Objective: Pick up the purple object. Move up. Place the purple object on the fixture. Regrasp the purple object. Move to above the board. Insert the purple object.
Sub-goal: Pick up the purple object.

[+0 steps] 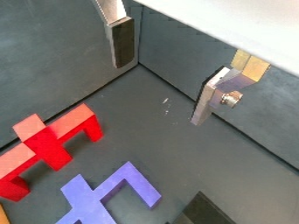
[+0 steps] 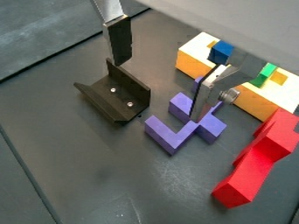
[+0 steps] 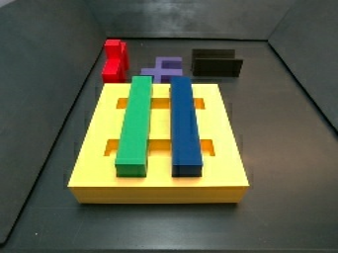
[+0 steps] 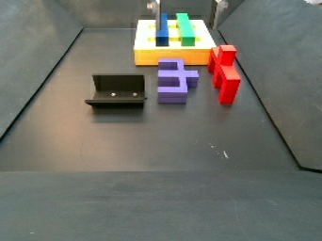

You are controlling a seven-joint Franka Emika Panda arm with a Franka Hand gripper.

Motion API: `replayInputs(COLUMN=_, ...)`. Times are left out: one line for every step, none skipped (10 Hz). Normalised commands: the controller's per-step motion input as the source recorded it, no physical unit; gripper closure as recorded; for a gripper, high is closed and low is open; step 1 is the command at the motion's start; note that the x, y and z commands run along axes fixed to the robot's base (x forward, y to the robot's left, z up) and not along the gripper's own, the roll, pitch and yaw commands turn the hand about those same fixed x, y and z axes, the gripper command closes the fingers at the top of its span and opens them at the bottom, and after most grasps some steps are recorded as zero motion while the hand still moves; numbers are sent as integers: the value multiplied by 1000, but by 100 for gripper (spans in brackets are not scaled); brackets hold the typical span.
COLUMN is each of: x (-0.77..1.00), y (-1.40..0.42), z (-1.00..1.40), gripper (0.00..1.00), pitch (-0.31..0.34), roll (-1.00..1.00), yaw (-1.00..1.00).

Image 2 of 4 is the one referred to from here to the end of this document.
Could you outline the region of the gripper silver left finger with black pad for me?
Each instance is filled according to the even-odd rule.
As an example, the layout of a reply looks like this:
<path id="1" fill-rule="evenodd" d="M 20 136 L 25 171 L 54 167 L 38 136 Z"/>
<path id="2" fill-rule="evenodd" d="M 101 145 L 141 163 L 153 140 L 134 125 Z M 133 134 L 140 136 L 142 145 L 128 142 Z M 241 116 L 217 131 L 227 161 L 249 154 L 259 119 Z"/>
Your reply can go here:
<path id="1" fill-rule="evenodd" d="M 132 58 L 130 17 L 124 13 L 118 0 L 89 0 L 102 19 L 102 32 L 110 58 L 118 67 Z"/>

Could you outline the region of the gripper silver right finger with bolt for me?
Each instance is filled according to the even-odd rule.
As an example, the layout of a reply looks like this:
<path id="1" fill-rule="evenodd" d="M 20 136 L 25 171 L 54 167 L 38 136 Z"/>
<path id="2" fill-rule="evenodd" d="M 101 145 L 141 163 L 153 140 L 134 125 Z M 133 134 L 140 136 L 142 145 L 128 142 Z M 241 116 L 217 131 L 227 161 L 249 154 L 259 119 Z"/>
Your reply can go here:
<path id="1" fill-rule="evenodd" d="M 235 86 L 247 80 L 244 73 L 233 66 L 216 65 L 200 79 L 196 87 L 189 118 L 197 123 L 218 103 L 231 104 L 239 97 Z"/>

